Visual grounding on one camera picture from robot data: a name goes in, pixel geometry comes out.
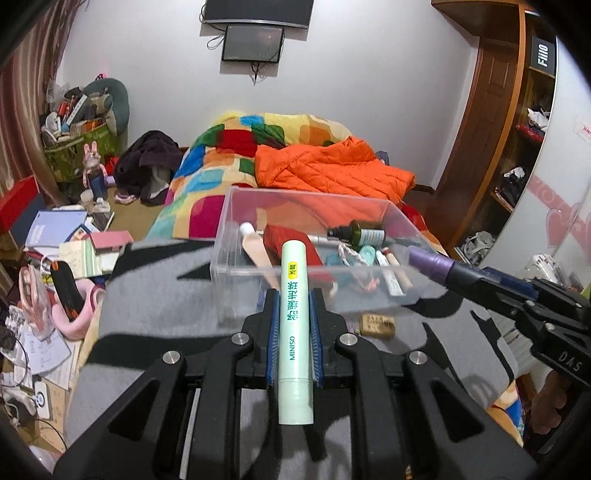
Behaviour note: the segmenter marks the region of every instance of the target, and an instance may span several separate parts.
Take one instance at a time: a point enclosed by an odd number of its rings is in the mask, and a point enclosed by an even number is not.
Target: wall-mounted tv
[[[204,23],[263,23],[308,28],[314,0],[207,0]]]

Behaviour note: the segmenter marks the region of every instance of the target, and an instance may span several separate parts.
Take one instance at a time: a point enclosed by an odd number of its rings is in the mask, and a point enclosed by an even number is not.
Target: pink rabbit figurine
[[[107,171],[105,166],[100,163],[100,155],[97,152],[96,142],[92,142],[92,147],[84,145],[84,173],[82,183],[85,188],[91,188],[95,201],[98,198],[107,199]]]

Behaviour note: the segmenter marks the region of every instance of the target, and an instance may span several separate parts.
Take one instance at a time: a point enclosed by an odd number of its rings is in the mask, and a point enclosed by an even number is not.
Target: hand
[[[531,405],[531,427],[534,432],[547,434],[560,425],[562,417],[557,410],[566,405],[566,389],[570,382],[552,371],[546,377],[544,387]]]

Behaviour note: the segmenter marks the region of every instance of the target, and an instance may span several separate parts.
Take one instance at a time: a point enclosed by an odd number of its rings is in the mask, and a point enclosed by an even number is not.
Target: white bottle cap
[[[243,238],[247,235],[250,235],[251,233],[255,233],[255,228],[252,226],[252,223],[250,222],[241,223],[239,230]]]

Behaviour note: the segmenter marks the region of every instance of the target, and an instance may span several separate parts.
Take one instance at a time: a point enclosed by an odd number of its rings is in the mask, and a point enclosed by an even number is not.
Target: mint green tube
[[[310,310],[306,246],[289,240],[281,249],[278,402],[281,425],[314,423],[310,365]]]

